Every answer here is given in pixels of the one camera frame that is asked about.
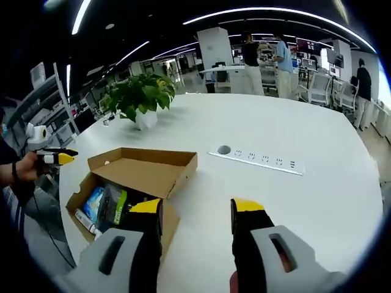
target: electrical outlet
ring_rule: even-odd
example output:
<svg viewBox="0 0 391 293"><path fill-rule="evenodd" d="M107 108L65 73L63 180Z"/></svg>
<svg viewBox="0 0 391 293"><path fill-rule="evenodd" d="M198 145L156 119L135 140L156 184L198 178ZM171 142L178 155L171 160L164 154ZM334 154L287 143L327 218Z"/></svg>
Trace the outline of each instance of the electrical outlet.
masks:
<svg viewBox="0 0 391 293"><path fill-rule="evenodd" d="M216 150L208 152L213 156L223 157L225 159L234 160L236 162L242 162L258 167L270 168L276 171L287 172L296 175L304 174L304 164L286 158L284 156L272 156L270 154L262 154L261 152L247 152L237 148L232 148L227 145L222 145Z"/></svg>

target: person's hand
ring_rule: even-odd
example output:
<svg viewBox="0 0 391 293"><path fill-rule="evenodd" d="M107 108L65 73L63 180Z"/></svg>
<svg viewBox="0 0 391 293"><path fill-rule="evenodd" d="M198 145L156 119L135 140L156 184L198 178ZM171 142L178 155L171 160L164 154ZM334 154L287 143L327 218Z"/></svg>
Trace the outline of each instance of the person's hand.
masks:
<svg viewBox="0 0 391 293"><path fill-rule="evenodd" d="M22 181L33 181L38 178L38 156L35 152L30 151L25 157L16 163L16 173ZM43 165L42 171L47 170L48 166Z"/></svg>

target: open cardboard box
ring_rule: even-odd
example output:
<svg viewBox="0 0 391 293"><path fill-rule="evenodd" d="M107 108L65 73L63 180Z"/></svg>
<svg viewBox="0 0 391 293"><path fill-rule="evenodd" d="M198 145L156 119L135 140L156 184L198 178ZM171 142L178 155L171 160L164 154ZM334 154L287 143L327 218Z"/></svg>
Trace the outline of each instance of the open cardboard box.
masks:
<svg viewBox="0 0 391 293"><path fill-rule="evenodd" d="M85 239L92 242L95 236L76 219L75 210L82 209L97 186L102 186L103 181L109 180L156 198L166 199L183 187L196 170L197 153L118 148L89 158L88 165L90 172L80 184L80 192L74 193L69 199L67 210ZM162 262L179 219L174 207L164 201Z"/></svg>

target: floor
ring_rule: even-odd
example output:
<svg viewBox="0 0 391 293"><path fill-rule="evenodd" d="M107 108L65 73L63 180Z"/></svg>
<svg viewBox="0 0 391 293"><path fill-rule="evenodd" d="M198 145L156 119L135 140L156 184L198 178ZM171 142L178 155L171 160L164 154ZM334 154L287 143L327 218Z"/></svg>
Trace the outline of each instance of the floor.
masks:
<svg viewBox="0 0 391 293"><path fill-rule="evenodd" d="M177 85L177 94L184 93L206 93L206 87L197 71L186 74L177 74L172 79ZM219 82L215 87L216 93L230 93L229 82ZM273 89L265 91L266 96L277 97L277 92ZM391 145L385 139L379 136L375 128L370 125L364 131L357 131L369 154L378 164L380 182L391 181Z"/></svg>

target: ceiling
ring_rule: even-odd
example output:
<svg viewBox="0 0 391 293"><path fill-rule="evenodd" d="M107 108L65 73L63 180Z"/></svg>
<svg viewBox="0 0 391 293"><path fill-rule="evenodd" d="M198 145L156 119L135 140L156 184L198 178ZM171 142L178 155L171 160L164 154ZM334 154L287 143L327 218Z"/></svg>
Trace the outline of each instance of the ceiling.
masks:
<svg viewBox="0 0 391 293"><path fill-rule="evenodd" d="M372 52L366 44L340 27L308 15L287 11L239 11L183 24L191 19L228 9L283 7L327 18L354 31L372 44L373 40L368 33L352 15L344 11L339 0L301 0L294 3L286 0L241 0L225 3L198 0L192 5L177 0L155 1L153 4L140 0L90 0L79 32L72 35L82 2L37 1L37 4L27 4L30 7L24 8L24 12L20 11L17 4L13 4L18 19L14 21L16 29L9 34L11 41L7 45L11 57L6 62L6 95L23 99L31 90L30 69L41 61L44 61L46 67L57 62L64 87L67 82L65 68L70 64L70 93L74 94L90 80L99 80L110 65L117 63L146 41L149 43L133 52L112 72L123 70L133 61L150 59L176 47L196 42L197 31L215 26L228 30L229 35L240 34L242 31L273 34L283 30L286 35L315 41L339 38L350 42L352 48ZM105 29L108 24L114 24L114 27ZM239 44L240 38L232 37L230 41L232 45ZM90 70L100 66L103 66L101 71L87 76Z"/></svg>

